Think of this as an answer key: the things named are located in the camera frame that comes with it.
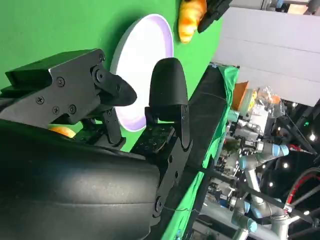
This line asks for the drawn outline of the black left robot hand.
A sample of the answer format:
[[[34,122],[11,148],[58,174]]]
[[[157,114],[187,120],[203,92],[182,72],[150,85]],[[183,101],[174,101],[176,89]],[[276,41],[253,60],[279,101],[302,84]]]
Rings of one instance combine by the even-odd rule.
[[[207,0],[206,12],[197,27],[198,33],[203,33],[214,21],[218,21],[229,9],[231,2],[232,0]]]

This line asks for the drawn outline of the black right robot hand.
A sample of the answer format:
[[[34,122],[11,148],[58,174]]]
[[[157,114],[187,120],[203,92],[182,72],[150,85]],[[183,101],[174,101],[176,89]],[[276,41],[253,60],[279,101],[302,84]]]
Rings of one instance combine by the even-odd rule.
[[[146,128],[121,150],[116,107],[135,90],[99,49],[62,52],[6,73],[0,92],[0,237],[142,240],[158,224],[189,158],[180,61],[153,69]]]

